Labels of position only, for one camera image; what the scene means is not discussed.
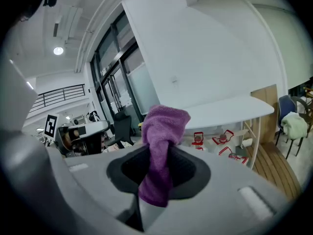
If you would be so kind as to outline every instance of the white table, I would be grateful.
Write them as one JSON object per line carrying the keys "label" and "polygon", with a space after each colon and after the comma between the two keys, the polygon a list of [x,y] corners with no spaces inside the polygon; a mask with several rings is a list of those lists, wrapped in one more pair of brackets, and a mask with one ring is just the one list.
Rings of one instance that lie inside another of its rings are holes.
{"label": "white table", "polygon": [[[239,96],[193,106],[184,110],[191,117],[186,125],[186,130],[243,122],[255,143],[250,163],[250,168],[253,168],[260,141],[260,119],[262,116],[273,113],[273,107],[255,97]],[[256,119],[256,133],[245,123],[246,120],[251,119]]]}

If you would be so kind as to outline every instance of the black railing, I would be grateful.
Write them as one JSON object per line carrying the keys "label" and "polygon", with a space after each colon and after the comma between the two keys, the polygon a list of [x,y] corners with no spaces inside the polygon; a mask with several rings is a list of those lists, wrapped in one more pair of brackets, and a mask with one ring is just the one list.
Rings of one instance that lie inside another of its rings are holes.
{"label": "black railing", "polygon": [[84,84],[67,86],[38,95],[30,113],[42,109],[52,104],[73,99],[76,97],[85,96]]}

